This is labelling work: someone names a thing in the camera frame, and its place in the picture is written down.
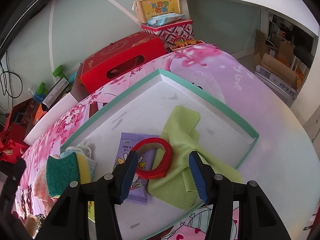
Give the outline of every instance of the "purple wipes package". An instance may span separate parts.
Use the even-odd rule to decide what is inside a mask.
[[[140,141],[159,137],[158,135],[152,134],[138,134],[138,133],[121,133],[120,145],[118,149],[118,154],[116,156],[115,165],[113,169],[121,163],[124,163],[131,149]],[[138,165],[143,170],[150,170],[153,165],[155,158],[156,149],[147,151],[139,156]],[[146,192],[146,185],[148,180],[139,177],[137,174],[134,175],[133,182],[131,184],[130,192],[127,200],[130,202],[146,205],[148,202],[148,196]]]

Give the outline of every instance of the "pink heart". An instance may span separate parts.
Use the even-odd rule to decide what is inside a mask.
[[[180,235],[180,234],[178,234],[177,236],[176,236],[176,240],[180,240],[180,239],[183,239],[184,237],[183,237],[183,235]]]

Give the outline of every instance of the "screw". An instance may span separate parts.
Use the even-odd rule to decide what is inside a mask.
[[[222,179],[223,179],[223,176],[222,176],[221,174],[216,174],[216,175],[214,176],[214,178],[215,178],[216,180],[222,180]]]
[[[113,178],[113,175],[111,173],[104,175],[105,180],[111,180],[112,178]]]
[[[78,186],[78,181],[74,180],[70,182],[70,187],[76,187],[76,186]]]
[[[249,181],[250,186],[252,187],[257,187],[258,183],[255,180],[250,180]]]

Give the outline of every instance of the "white box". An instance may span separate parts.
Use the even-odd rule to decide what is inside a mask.
[[[256,66],[254,75],[265,83],[265,85],[270,88],[288,107],[292,105],[297,92],[281,78],[272,74],[260,65]]]

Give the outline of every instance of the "red tape roll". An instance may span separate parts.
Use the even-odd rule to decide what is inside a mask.
[[[157,178],[162,178],[166,176],[166,173],[168,172],[171,165],[171,157],[172,157],[171,146],[166,140],[163,140],[157,137],[152,137],[152,138],[144,139],[138,142],[132,148],[132,151],[136,151],[139,156],[146,151],[157,149],[157,148],[164,150],[164,155],[159,165],[154,170],[151,170],[151,171],[145,171],[140,167],[137,168],[136,173],[139,176],[143,177],[144,179],[157,179]]]

